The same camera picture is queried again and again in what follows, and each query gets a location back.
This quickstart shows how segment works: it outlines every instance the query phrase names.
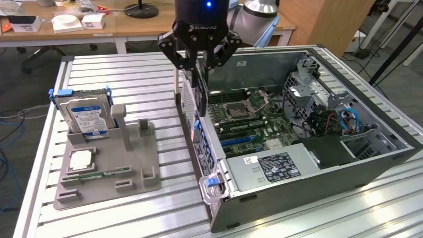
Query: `slotted metal surface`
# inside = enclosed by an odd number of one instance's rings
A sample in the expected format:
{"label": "slotted metal surface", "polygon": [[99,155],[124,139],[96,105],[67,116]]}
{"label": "slotted metal surface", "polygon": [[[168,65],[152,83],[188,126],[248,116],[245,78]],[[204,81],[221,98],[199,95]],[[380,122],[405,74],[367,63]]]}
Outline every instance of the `slotted metal surface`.
{"label": "slotted metal surface", "polygon": [[[421,128],[324,49],[315,47],[407,132]],[[211,233],[173,102],[173,67],[161,53],[80,56],[64,62],[56,90],[113,89],[127,122],[148,117],[156,127],[161,189],[56,211],[53,199],[67,141],[67,123],[51,106],[14,237],[420,237],[423,236],[423,153],[371,184],[221,233]],[[343,87],[325,70],[321,80]]]}

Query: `blue cable on floor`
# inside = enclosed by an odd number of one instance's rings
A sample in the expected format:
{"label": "blue cable on floor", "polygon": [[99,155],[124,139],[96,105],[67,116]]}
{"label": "blue cable on floor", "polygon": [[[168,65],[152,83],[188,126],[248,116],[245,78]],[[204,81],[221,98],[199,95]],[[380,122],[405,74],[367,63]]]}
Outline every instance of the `blue cable on floor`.
{"label": "blue cable on floor", "polygon": [[[8,123],[4,121],[0,121],[1,124],[4,125],[14,125],[17,127],[20,127],[20,133],[17,135],[17,137],[5,145],[0,146],[0,149],[5,148],[6,146],[9,146],[10,144],[13,144],[21,137],[21,135],[24,134],[24,126],[16,123]],[[0,157],[0,160],[8,165],[9,169],[10,169],[10,173],[12,173],[12,178],[13,178],[13,182],[14,182],[14,188],[16,188],[16,192],[14,192],[14,198],[13,200],[1,208],[0,213],[18,200],[18,183],[17,183],[17,179],[16,179],[16,174],[14,174],[14,169],[12,164],[9,163],[9,161],[4,158]]]}

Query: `circuit board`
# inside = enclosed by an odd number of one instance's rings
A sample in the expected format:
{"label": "circuit board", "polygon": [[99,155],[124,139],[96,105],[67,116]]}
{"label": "circuit board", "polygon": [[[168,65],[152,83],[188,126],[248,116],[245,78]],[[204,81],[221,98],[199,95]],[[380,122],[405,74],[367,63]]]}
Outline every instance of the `circuit board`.
{"label": "circuit board", "polygon": [[227,158],[288,146],[297,139],[276,100],[263,93],[257,90],[247,100],[208,106]]}

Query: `black lamp base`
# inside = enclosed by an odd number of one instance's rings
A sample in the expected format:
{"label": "black lamp base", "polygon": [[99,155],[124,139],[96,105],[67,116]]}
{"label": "black lamp base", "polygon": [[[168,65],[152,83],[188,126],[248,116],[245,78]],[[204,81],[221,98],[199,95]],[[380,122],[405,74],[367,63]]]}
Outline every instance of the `black lamp base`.
{"label": "black lamp base", "polygon": [[148,4],[143,4],[143,9],[139,8],[137,4],[125,7],[125,14],[135,18],[152,18],[157,16],[159,9]]}

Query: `side panel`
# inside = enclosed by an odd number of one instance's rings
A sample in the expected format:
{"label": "side panel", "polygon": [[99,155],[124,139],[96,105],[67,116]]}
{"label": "side panel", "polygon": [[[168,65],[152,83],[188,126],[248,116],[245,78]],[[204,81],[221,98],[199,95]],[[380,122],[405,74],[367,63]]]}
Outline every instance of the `side panel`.
{"label": "side panel", "polygon": [[236,227],[367,185],[392,166],[403,163],[413,153],[415,150],[405,152],[400,158],[391,156],[345,167],[223,202],[211,222],[211,232]]}

